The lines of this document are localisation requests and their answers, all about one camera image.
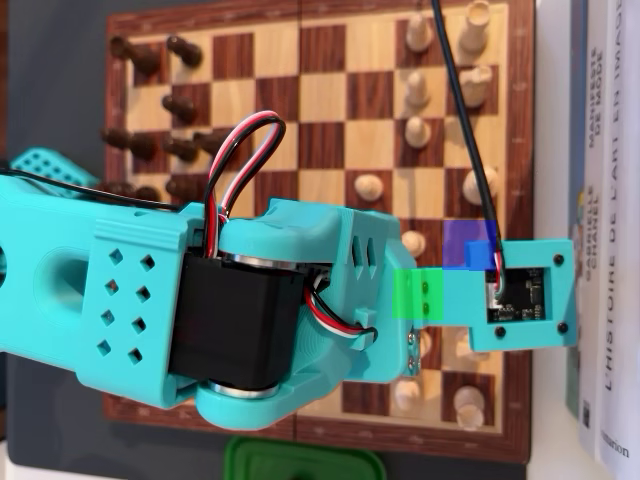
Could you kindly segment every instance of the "green container lid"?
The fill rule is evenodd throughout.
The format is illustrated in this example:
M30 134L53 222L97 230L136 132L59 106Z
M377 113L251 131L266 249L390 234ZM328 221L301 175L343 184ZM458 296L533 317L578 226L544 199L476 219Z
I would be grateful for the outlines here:
M225 450L224 480L386 480L380 459L342 450L236 437Z

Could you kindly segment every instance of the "green tape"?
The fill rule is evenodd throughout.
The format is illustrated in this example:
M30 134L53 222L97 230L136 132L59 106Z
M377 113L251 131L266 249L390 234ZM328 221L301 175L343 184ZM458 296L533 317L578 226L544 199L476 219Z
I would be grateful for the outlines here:
M442 268L399 269L393 272L393 317L442 321Z

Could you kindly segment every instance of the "robotic arm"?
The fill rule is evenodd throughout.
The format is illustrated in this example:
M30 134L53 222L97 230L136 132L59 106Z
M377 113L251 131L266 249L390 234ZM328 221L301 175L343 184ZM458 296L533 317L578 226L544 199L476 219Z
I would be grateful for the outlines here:
M568 239L504 241L501 304L489 242L467 243L465 265L416 268L394 217L340 206L273 199L204 258L203 204L86 201L45 183L82 183L52 155L0 172L0 348L91 388L194 398L212 424L255 430L343 380L417 374L427 325L468 327L475 351L576 341Z

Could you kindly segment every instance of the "wooden chessboard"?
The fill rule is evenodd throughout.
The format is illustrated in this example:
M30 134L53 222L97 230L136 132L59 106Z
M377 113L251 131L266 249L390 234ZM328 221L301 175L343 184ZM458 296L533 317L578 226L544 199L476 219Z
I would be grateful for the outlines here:
M496 208L503 236L532 236L532 2L490 2L485 49L476 56L457 48L466 1L444 0L446 27L460 70L488 66L493 73L482 106L470 111L485 165L497 172ZM437 38L423 54L405 36L416 11L409 0L222 0L198 6L128 13L109 18L108 34L161 54L151 77L107 53L106 126L147 132L161 139L228 130L247 114L273 109L287 123L280 149L243 192L235 216L261 214L269 197L378 209L397 216L403 230L421 233L428 248L421 266L442 264L448 220L474 219L480 208L465 200L470 162L455 114ZM423 10L434 29L432 14ZM200 67L189 69L167 52L168 35L198 45ZM430 101L409 110L405 81L419 70ZM164 95L188 96L198 115L185 126L165 111ZM410 115L431 129L423 149L409 147ZM254 140L252 147L261 140ZM244 151L239 160L246 158ZM153 186L163 200L170 178L203 185L210 157L191 164L158 150L151 161L106 147L106 180ZM371 173L383 195L366 202L354 180ZM220 193L232 172L221 179ZM530 446L531 356L492 353L471 361L456 355L459 330L422 332L421 401L411 411L394 400L396 383L344 382L328 397L259 434L304 442L377 450L402 450L487 460L526 462ZM482 392L484 425L465 431L456 421L453 395L460 387ZM110 418L183 428L206 428L191 404L169 411L105 397Z

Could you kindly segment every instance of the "black cable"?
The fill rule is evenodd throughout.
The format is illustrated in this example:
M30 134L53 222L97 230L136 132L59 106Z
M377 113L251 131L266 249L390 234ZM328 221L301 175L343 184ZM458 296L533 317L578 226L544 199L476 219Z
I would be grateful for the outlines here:
M482 213L485 219L485 225L487 228L487 236L495 247L495 252L500 256L501 271L504 273L506 269L506 263L504 259L504 251L502 249L502 236L500 234L500 225L498 224L498 218L496 210L493 205L493 199L491 198L491 190L489 188L489 182L487 182L487 176L484 172L482 165L482 159L480 158L480 152L476 143L475 135L473 133L473 127L471 126L471 120L467 112L467 107L464 103L464 95L462 94L462 88L460 87L460 80L458 79L458 71L451 53L451 44L449 43L449 37L444 25L444 18L442 15L442 7L440 6L440 0L431 0L431 6L433 8L433 16L436 24L436 31L438 33L438 39L442 46L442 54L447 67L447 74L449 76L449 84L451 85L453 100L456 104L456 110L458 111L458 117L460 119L460 126L462 128L462 134L464 141L467 145L469 152L469 158L471 160L471 167L473 174L478 184L478 193L482 201ZM502 295L504 296L505 285L502 286Z
M110 200L112 202L122 203L124 205L135 206L140 208L149 208L153 210L169 210L172 212L180 211L183 208L182 206L173 205L170 203L152 202L151 200L139 200L137 198L129 198L129 197L124 197L122 195L116 195L115 193L101 192L99 190L94 190L93 188L83 187L80 185L73 185L71 183L61 182L59 180L54 180L53 178L47 178L41 175L36 175L35 173L25 172L22 170L15 170L13 168L0 168L0 175L5 175L9 177L23 177L36 182L53 185L54 187L64 188L66 190L70 190L73 192L82 193L84 195L87 195L88 197L102 199L102 200Z

